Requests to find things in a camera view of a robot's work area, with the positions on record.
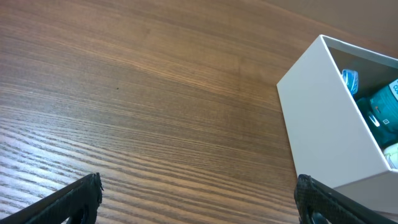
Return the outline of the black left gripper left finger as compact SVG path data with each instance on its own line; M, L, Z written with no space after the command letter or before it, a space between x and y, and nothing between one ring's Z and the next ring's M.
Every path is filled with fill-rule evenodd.
M9 215L1 224L95 224L102 203L100 174L88 174L38 202Z

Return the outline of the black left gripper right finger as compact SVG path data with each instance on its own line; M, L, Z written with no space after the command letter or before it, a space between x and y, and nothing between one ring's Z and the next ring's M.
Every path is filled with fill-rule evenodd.
M305 174L298 176L294 199L300 224L397 224Z

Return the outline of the white leaf-print lotion tube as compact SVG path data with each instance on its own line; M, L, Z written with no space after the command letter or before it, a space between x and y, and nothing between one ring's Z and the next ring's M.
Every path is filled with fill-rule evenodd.
M387 163L392 169L398 169L398 143L395 143L383 151Z

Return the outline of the blue mouthwash bottle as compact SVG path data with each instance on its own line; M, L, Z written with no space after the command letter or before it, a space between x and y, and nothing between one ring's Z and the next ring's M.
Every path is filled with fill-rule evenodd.
M397 143L397 80L356 104L381 148Z

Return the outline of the blue white toothbrush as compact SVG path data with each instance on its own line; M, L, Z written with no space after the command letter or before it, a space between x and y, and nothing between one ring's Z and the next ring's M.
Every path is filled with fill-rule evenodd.
M346 83L349 92L352 95L355 95L358 92L358 85L359 85L358 72L354 70L344 69L341 73L341 77L343 81Z

